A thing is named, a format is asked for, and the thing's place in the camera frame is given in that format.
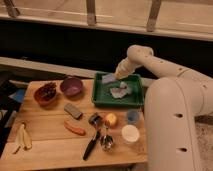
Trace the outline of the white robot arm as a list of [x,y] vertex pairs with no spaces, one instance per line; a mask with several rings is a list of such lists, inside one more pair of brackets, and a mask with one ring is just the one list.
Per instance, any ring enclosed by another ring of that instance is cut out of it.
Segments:
[[128,48],[115,77],[125,78],[141,66],[157,77],[144,101],[148,171],[203,171],[195,118],[213,113],[213,78],[140,45]]

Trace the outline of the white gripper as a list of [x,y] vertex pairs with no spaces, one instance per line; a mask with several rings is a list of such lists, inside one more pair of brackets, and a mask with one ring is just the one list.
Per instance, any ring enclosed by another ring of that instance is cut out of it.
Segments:
[[129,58],[123,59],[115,70],[115,78],[116,79],[123,79],[128,77],[130,74],[134,73],[137,68],[139,68],[140,65],[135,63],[134,61],[131,61]]

